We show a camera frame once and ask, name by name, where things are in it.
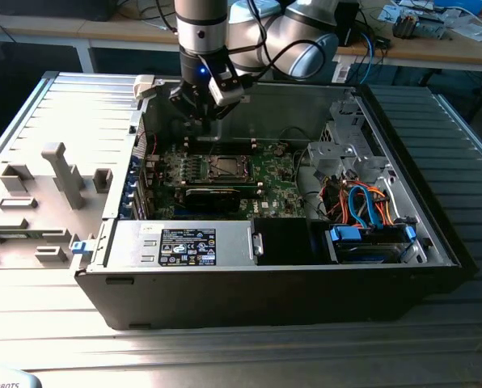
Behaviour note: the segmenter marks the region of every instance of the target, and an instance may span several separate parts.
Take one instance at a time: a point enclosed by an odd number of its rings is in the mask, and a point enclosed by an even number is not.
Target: green circuit board
[[[263,194],[259,198],[242,198],[239,211],[207,214],[208,219],[246,220],[253,217],[304,217],[303,202],[293,179],[293,156],[286,152],[274,154],[277,145],[258,144],[254,154],[247,156],[250,180],[262,182]],[[209,155],[193,155],[198,159],[197,170],[206,177]],[[154,181],[155,219],[197,219],[203,215],[186,215],[175,200],[175,190],[185,180],[183,165],[187,156],[183,150],[172,148],[160,155],[163,160],[164,182]]]

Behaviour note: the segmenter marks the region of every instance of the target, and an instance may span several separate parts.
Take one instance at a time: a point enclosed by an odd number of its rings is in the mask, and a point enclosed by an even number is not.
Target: blue latch
[[[331,240],[333,242],[341,241],[361,241],[362,235],[360,230],[354,226],[335,226],[330,231]]]
[[[406,228],[404,228],[404,231],[406,232],[406,235],[408,236],[408,239],[411,243],[416,241],[417,234],[411,226],[407,226]]]

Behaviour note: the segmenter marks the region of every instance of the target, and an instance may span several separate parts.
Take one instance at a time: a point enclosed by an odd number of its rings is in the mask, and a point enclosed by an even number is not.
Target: blue cable
[[[369,47],[369,52],[370,52],[370,60],[369,60],[369,64],[367,65],[367,71],[365,72],[365,76],[363,76],[363,78],[360,81],[360,85],[369,76],[370,67],[372,66],[372,60],[374,59],[374,48],[372,47],[372,43],[370,42],[370,38],[367,35],[365,35],[363,32],[361,33],[361,36],[363,36],[366,39],[367,44],[369,45],[368,47]]]
[[[383,228],[383,224],[381,223],[381,221],[379,220],[379,217],[378,215],[375,213],[374,211],[374,206],[373,206],[373,203],[372,203],[372,195],[370,194],[370,192],[364,188],[363,186],[354,186],[353,188],[351,188],[351,191],[349,192],[349,198],[348,198],[348,202],[349,202],[349,211],[351,213],[351,216],[353,216],[353,218],[358,221],[361,226],[363,226],[364,228],[367,227],[367,224],[365,221],[363,221],[356,213],[356,211],[354,210],[354,206],[353,206],[353,201],[354,201],[354,196],[356,195],[356,191],[357,190],[362,190],[364,193],[365,193],[365,199],[367,201],[367,209],[368,209],[368,212],[369,212],[369,217],[370,217],[370,222],[372,222],[373,225],[376,225],[376,227],[378,229],[382,229]]]

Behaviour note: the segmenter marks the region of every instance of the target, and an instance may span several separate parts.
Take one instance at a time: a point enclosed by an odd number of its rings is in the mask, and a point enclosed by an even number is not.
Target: orange wire
[[[334,206],[331,208],[331,210],[328,211],[328,214],[327,214],[327,215],[329,215],[329,214],[331,214],[332,212],[334,212],[334,210],[335,210],[338,206],[340,206],[340,202],[338,202],[336,205],[334,205]]]
[[[387,219],[385,218],[385,214],[383,213],[383,209],[381,206],[377,205],[376,209],[379,211],[379,214],[381,214],[381,218],[383,219],[383,224],[387,224]]]
[[[387,217],[388,217],[388,221],[390,222],[390,225],[394,225],[394,222],[392,221],[392,217],[390,217],[390,209],[388,208],[388,202],[385,202],[385,208],[387,209]]]
[[[378,188],[376,188],[374,186],[369,186],[368,184],[365,184],[365,183],[360,182],[360,181],[354,181],[354,183],[363,186],[364,188],[369,190],[369,192],[375,192],[376,194],[379,194],[380,196],[385,197],[385,194],[380,192],[378,190]],[[376,206],[376,207],[378,208],[379,212],[381,213],[381,215],[383,217],[383,223],[386,225],[386,218],[385,218],[385,215],[384,215],[383,208],[380,209],[378,206]],[[394,225],[394,222],[392,221],[392,217],[390,215],[390,209],[389,209],[389,206],[388,206],[388,202],[385,202],[385,209],[387,210],[388,222],[390,223],[390,225]]]
[[[341,223],[346,224],[347,221],[349,220],[349,215],[348,215],[349,210],[347,209],[347,204],[345,203],[344,193],[341,190],[340,190],[339,197],[340,197],[340,206],[341,206],[341,214],[342,214]]]

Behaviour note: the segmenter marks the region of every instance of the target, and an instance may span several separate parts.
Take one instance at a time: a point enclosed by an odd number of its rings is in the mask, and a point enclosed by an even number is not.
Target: motherboard
[[[155,156],[154,219],[304,217],[286,144],[184,143]]]

